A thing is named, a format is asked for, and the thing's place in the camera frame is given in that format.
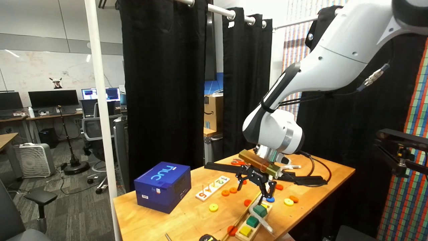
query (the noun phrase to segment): black curtain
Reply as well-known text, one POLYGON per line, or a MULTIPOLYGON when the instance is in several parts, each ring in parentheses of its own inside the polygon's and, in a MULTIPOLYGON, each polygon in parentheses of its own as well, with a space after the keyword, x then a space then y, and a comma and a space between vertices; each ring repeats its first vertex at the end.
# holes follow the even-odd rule
MULTIPOLYGON (((311 29, 314 39, 319 39, 319 34, 324 32, 317 32, 316 28, 330 24, 333 18, 334 15, 311 29)), ((337 200, 334 228, 348 225, 373 237, 377 234, 391 170, 374 155, 372 144, 380 129, 403 131, 425 41, 426 37, 416 35, 394 38, 356 80, 336 92, 353 92, 393 57, 391 68, 361 93, 300 104, 297 123, 306 134, 302 149, 356 169, 337 200)), ((304 92, 302 97, 314 95, 319 93, 304 92)))
POLYGON ((255 145, 242 135, 247 115, 269 90, 272 20, 255 14, 254 25, 244 22, 242 8, 230 8, 234 20, 223 16, 223 156, 235 155, 255 145))
POLYGON ((129 177, 161 161, 203 164, 207 3, 121 2, 129 177))

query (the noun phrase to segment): green cube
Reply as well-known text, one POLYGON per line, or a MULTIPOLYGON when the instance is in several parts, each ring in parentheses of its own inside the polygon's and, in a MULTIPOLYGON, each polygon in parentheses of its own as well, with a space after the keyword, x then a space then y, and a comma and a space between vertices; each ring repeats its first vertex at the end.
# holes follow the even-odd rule
POLYGON ((257 220, 257 218, 250 216, 247 219, 247 224, 253 228, 257 227, 257 225, 259 224, 259 221, 257 220))
POLYGON ((254 212, 257 213, 261 217, 265 217, 268 211, 261 205, 257 205, 253 208, 254 212))

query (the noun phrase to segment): white fan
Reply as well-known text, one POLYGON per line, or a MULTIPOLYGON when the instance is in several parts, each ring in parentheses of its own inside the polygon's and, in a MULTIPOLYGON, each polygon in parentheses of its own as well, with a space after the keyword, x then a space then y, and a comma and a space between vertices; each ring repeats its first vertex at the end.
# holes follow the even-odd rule
POLYGON ((23 178, 45 178, 55 172, 48 144, 25 143, 15 146, 23 178))

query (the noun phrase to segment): blue box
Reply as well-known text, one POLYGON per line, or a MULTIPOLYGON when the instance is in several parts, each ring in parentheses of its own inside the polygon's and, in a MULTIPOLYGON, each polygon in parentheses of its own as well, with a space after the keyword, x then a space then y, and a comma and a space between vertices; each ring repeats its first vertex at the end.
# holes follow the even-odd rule
POLYGON ((169 214, 192 187, 190 167, 161 162, 134 184, 138 205, 169 214))

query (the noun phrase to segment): wooden stick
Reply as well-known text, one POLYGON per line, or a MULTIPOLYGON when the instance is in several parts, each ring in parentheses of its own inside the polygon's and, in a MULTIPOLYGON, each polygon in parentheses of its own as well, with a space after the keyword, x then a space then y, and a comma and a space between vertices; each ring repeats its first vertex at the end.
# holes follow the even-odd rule
MULTIPOLYGON (((245 209, 244 213, 239 217, 239 219, 235 222, 235 224, 233 225, 233 227, 236 227, 236 225, 241 221, 241 219, 247 214, 248 209, 251 207, 251 204, 260 196, 262 192, 259 192, 257 194, 257 196, 251 201, 250 205, 248 205, 248 207, 245 209)), ((226 235, 223 237, 223 239, 221 239, 220 241, 226 241, 229 238, 229 232, 226 233, 226 235)))

